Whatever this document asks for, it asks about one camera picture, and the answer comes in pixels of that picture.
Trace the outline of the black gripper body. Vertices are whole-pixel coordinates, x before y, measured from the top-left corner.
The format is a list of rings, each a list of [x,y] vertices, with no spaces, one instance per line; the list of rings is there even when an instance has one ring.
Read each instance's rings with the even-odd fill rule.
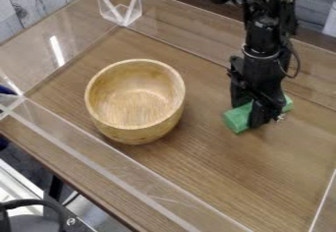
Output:
[[[271,120],[277,120],[287,104],[282,82],[289,70],[289,52],[282,50],[275,57],[261,59],[245,55],[230,57],[229,76],[250,90],[253,100],[271,106]]]

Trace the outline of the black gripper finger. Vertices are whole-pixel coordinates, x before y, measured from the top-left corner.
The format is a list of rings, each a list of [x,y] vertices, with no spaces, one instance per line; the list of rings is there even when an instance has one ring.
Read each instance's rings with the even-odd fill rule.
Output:
[[[271,106],[262,101],[253,102],[253,109],[250,113],[250,127],[259,128],[262,125],[269,124],[271,121]]]
[[[250,90],[239,82],[233,82],[230,86],[231,105],[234,108],[241,107],[253,100]]]

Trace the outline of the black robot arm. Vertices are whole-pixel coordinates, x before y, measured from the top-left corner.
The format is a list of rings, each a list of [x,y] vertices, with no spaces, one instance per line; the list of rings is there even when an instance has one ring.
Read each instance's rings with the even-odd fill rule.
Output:
[[[283,80],[295,78],[291,62],[299,60],[291,38],[297,32],[295,0],[211,0],[242,6],[246,41],[242,54],[230,57],[233,109],[223,120],[234,133],[279,121],[294,107]]]

